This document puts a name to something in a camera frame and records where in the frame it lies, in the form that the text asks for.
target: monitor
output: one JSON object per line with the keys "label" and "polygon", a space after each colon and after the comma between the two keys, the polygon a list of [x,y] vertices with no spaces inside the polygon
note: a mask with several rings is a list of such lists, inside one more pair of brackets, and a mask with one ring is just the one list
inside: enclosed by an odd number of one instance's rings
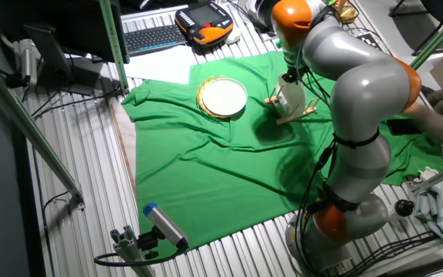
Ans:
{"label": "monitor", "polygon": [[[122,61],[128,63],[119,1],[111,0],[111,9]],[[11,42],[30,38],[35,43],[44,61],[37,85],[48,88],[89,87],[97,81],[101,62],[96,58],[70,61],[64,53],[89,53],[114,62],[98,0],[0,0],[0,32]]]}

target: black knob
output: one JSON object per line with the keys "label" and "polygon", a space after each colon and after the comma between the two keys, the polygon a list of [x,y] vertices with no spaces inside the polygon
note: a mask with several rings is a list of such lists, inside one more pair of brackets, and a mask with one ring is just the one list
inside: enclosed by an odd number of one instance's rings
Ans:
{"label": "black knob", "polygon": [[158,252],[150,250],[148,254],[145,255],[146,259],[154,259],[158,257]]}
{"label": "black knob", "polygon": [[394,205],[394,210],[399,216],[406,217],[410,216],[415,209],[415,203],[413,201],[408,200],[398,200]]}

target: keyboard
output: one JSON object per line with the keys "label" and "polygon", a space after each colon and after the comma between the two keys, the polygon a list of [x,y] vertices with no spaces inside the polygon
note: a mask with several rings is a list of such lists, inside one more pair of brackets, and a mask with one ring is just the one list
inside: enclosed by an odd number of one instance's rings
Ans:
{"label": "keyboard", "polygon": [[177,25],[129,32],[125,33],[125,38],[130,56],[161,51],[187,42]]}

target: white paper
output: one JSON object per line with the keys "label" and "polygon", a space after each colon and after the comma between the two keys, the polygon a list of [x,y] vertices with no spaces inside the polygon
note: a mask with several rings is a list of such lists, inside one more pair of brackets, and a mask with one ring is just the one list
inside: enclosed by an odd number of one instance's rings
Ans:
{"label": "white paper", "polygon": [[124,65],[126,77],[178,84],[189,83],[189,70],[196,65],[191,47],[180,45],[160,52],[132,57]]}

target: wooden stand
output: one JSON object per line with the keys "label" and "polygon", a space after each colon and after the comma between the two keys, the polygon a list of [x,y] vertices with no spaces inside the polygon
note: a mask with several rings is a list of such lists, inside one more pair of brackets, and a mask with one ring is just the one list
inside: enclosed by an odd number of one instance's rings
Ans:
{"label": "wooden stand", "polygon": [[281,90],[284,88],[285,86],[282,85],[280,87],[280,89],[278,90],[278,93],[274,95],[274,93],[276,92],[276,88],[273,89],[273,93],[271,93],[271,96],[269,96],[269,98],[265,99],[265,104],[269,105],[272,104],[275,108],[276,111],[278,112],[278,114],[281,116],[280,119],[276,120],[276,124],[281,125],[284,123],[288,123],[291,121],[294,121],[298,118],[302,118],[306,115],[310,115],[311,113],[315,112],[317,110],[316,105],[319,102],[319,99],[317,99],[317,101],[314,103],[314,105],[312,105],[314,99],[311,99],[311,101],[308,103],[308,105],[305,107],[305,110],[302,114],[295,114],[295,112],[298,110],[298,108],[300,107],[300,105],[297,105],[291,112],[290,111],[282,111],[279,107],[279,105],[277,105],[277,103],[279,102],[279,95],[281,93]]}
{"label": "wooden stand", "polygon": [[348,0],[337,1],[335,3],[335,8],[343,24],[353,23],[358,16],[357,10],[348,3]]}

